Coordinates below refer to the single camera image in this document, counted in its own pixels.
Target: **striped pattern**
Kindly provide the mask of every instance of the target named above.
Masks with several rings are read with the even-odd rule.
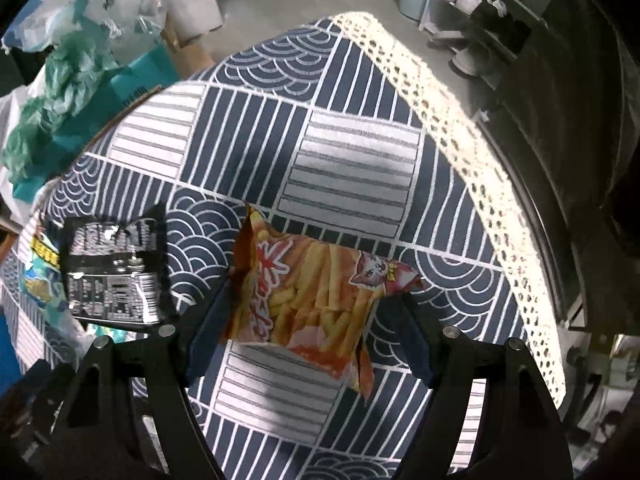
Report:
[[[216,413],[255,430],[313,444],[340,384],[280,348],[232,343],[214,391]]]
[[[374,369],[369,402],[346,389],[320,442],[353,456],[402,458],[424,412],[428,391],[408,370]]]
[[[15,354],[27,368],[31,368],[38,359],[44,357],[44,338],[23,311],[18,314]]]
[[[271,207],[306,115],[303,106],[212,88],[181,180]]]
[[[205,90],[183,82],[149,98],[118,125],[107,157],[177,178]]]
[[[464,181],[428,136],[417,187],[400,240],[498,265]]]
[[[346,38],[340,40],[334,60],[326,70],[316,105],[335,112],[422,127],[419,118],[382,72]]]
[[[92,215],[123,221],[138,218],[154,204],[167,202],[173,188],[163,179],[104,162]]]
[[[31,217],[27,225],[20,231],[20,236],[18,236],[18,259],[24,264],[31,262],[31,239],[36,231],[37,224],[37,216]]]
[[[298,478],[312,449],[239,426],[213,413],[206,441],[229,480]]]
[[[167,202],[172,293],[183,308],[230,264],[227,231],[246,200],[280,231],[409,262],[425,278],[417,301],[469,337],[523,336],[463,181],[359,46],[327,20],[307,29],[204,70],[135,110],[65,175],[50,216],[130,219]],[[308,44],[327,39],[316,52]],[[20,366],[37,356],[70,360],[19,292],[21,265],[12,253],[1,269],[14,344],[18,325],[22,332]],[[430,393],[411,375],[385,314],[377,311],[367,328],[375,378],[367,403],[283,351],[218,347],[188,395],[227,478],[393,475]],[[145,394],[139,381],[134,387]],[[477,388],[452,469],[470,456]]]
[[[471,395],[469,396],[469,404],[466,407],[465,421],[462,425],[460,440],[456,446],[456,453],[453,455],[453,460],[451,461],[452,466],[467,467],[469,465],[471,454],[476,444],[476,437],[478,436],[485,388],[486,380],[484,379],[475,380],[471,386]]]
[[[420,131],[311,114],[280,211],[393,237],[412,191]]]

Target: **french fries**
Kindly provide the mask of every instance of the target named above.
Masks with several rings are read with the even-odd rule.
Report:
[[[367,317],[374,302],[388,294],[388,286],[402,290],[417,273],[356,249],[277,233],[255,211],[250,223],[251,270],[237,284],[240,298],[229,337],[286,346],[356,386],[357,370],[365,370],[367,383],[372,383],[368,353],[356,357]],[[240,254],[247,261],[247,243],[243,247]]]

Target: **green plastic bag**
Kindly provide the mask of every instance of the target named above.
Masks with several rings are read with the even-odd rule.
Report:
[[[156,46],[128,66],[105,71],[101,79],[95,80],[97,89],[87,74],[78,73],[77,76],[70,78],[73,84],[53,92],[57,97],[47,101],[46,109],[36,100],[27,102],[20,123],[11,132],[2,153],[2,163],[10,172],[18,170],[15,181],[10,175],[14,198],[31,203],[37,190],[50,178],[65,173],[108,121],[142,94],[156,86],[166,88],[179,80],[163,45]],[[52,128],[58,120],[51,112],[54,105],[64,110],[66,117],[56,128]]]
[[[45,62],[43,95],[24,104],[2,151],[2,164],[14,186],[50,155],[47,149],[53,133],[86,107],[108,71],[115,68],[113,56],[94,38],[77,33],[62,38]]]

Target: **shoe rack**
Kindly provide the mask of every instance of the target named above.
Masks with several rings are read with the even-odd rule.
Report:
[[[541,24],[545,25],[542,13],[550,0],[500,1],[505,4],[508,13],[515,20],[520,20],[532,30]],[[481,78],[494,90],[504,70],[518,57],[517,52],[505,45],[498,34],[486,30],[479,23],[474,22],[469,14],[456,7],[455,2],[427,0],[418,28],[419,30],[426,30],[432,37],[443,31],[460,31],[465,39],[480,41],[487,46],[496,55],[496,70],[491,74],[481,76]],[[460,50],[460,42],[458,40],[446,42],[453,52],[457,53]]]

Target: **concrete floor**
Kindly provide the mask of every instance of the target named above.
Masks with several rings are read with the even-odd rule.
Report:
[[[216,61],[311,20],[347,10],[364,10],[428,63],[436,78],[457,96],[467,114],[475,113],[490,95],[481,80],[452,72],[449,67],[452,51],[428,47],[428,34],[418,30],[417,22],[400,14],[397,0],[218,0],[218,3],[225,24],[199,40]]]

